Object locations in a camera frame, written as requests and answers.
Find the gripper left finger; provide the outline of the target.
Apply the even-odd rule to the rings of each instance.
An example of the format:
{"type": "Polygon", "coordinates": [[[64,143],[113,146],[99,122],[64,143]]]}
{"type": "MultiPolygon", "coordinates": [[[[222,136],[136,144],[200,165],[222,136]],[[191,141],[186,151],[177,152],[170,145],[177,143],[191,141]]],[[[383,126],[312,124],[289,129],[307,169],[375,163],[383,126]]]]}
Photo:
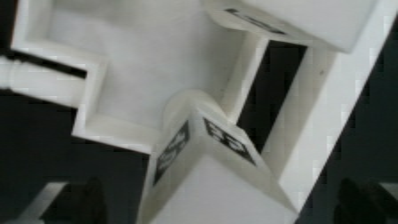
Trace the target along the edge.
{"type": "Polygon", "coordinates": [[[17,224],[106,224],[106,203],[97,178],[49,182],[16,219],[17,224]]]}

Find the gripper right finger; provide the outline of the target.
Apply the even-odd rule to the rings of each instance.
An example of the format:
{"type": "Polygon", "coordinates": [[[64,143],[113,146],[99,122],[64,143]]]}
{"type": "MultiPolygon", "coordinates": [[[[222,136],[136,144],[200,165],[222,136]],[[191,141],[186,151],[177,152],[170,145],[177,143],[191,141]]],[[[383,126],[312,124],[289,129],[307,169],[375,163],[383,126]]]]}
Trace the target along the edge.
{"type": "Polygon", "coordinates": [[[398,224],[398,183],[341,180],[334,224],[398,224]]]}

